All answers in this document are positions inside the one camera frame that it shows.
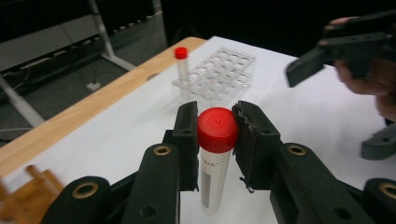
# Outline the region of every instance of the wooden table edge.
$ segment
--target wooden table edge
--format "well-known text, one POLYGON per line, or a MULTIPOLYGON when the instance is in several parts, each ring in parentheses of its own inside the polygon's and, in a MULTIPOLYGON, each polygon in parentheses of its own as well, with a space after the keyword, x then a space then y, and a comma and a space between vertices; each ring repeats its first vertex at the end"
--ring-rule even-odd
POLYGON ((0 147, 0 176, 9 175, 23 166, 129 92, 171 66, 176 62, 173 55, 174 48, 185 47, 193 51, 204 43, 205 40, 197 37, 187 37, 181 40, 99 91, 46 120, 42 125, 0 147))

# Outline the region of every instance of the human hand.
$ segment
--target human hand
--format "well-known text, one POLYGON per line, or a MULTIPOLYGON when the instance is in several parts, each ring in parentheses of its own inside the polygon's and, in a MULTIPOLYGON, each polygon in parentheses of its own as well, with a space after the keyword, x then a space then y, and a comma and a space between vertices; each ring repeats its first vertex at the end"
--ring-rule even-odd
MULTIPOLYGON (((340 18, 330 24, 345 23, 351 18, 340 18)), ((366 79, 353 78, 347 61, 336 60, 334 67, 339 79, 357 94, 375 96, 378 113, 389 120, 396 121, 396 63, 373 58, 370 64, 370 76, 366 79)))

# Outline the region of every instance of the floor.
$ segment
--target floor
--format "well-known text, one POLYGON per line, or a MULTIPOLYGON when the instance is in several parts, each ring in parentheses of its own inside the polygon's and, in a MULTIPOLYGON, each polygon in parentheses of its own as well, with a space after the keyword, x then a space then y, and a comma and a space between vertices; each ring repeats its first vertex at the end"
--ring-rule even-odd
MULTIPOLYGON (((115 54, 126 62, 139 65, 150 59, 167 48, 161 11, 147 21, 118 31, 110 37, 110 41, 115 54)), ((76 55, 64 56, 75 59, 66 65, 66 72, 23 95, 44 119, 50 119, 90 95, 92 91, 87 88, 89 83, 99 82, 103 87, 126 73, 100 56, 100 40, 93 41, 84 48, 82 53, 79 51, 76 55)), ((8 101, 0 102, 0 147, 31 129, 29 123, 8 101)))

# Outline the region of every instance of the test tube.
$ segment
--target test tube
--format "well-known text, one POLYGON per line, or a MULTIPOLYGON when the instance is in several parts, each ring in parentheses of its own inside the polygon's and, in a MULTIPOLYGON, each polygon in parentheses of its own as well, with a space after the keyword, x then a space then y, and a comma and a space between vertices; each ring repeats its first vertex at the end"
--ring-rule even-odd
POLYGON ((238 128, 233 112, 212 107, 198 117, 198 144, 201 165, 201 204, 204 211, 214 214, 219 210, 225 176, 238 128))
POLYGON ((189 101, 189 51, 184 47, 175 49, 175 58, 177 59, 178 78, 180 80, 181 103, 185 104, 189 101))

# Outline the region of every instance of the red cap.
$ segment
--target red cap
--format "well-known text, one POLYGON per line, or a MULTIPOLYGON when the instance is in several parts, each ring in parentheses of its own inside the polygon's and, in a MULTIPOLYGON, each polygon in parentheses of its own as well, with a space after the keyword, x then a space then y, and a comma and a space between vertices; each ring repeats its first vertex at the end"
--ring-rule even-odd
POLYGON ((175 49, 175 58, 178 60, 183 60, 187 58, 189 51, 186 48, 180 47, 175 49))
POLYGON ((206 151, 227 152, 233 149, 237 137, 238 127, 231 110, 213 107, 198 117, 198 144, 206 151))

